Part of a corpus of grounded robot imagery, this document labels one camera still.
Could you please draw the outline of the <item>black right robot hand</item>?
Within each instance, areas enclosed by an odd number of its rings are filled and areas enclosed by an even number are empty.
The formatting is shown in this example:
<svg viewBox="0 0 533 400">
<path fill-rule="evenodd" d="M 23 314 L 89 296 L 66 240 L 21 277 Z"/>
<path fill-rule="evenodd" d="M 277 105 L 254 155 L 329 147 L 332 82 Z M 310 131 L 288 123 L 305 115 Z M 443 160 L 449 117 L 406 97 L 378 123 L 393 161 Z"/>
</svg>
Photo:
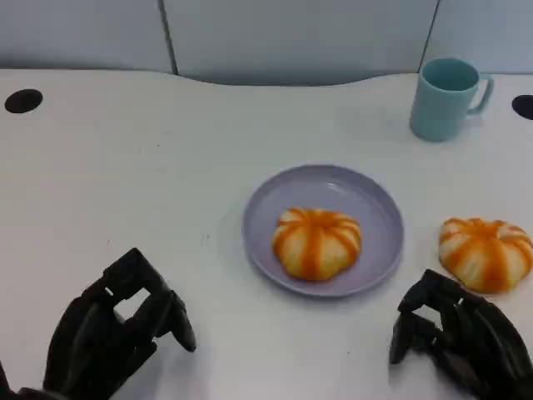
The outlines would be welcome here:
<svg viewBox="0 0 533 400">
<path fill-rule="evenodd" d="M 427 354 L 458 388 L 478 399 L 530 399 L 532 361 L 507 316 L 483 297 L 427 269 L 398 306 L 389 363 Z"/>
</svg>

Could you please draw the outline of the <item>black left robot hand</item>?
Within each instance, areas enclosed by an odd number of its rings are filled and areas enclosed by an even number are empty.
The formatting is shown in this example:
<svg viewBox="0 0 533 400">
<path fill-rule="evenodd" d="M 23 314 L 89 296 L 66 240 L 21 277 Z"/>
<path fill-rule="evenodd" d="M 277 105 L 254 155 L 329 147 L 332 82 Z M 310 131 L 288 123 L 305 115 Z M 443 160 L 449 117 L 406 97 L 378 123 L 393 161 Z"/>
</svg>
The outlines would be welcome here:
<svg viewBox="0 0 533 400">
<path fill-rule="evenodd" d="M 43 388 L 67 399 L 109 399 L 167 333 L 196 350 L 185 303 L 134 247 L 67 307 L 49 345 Z"/>
</svg>

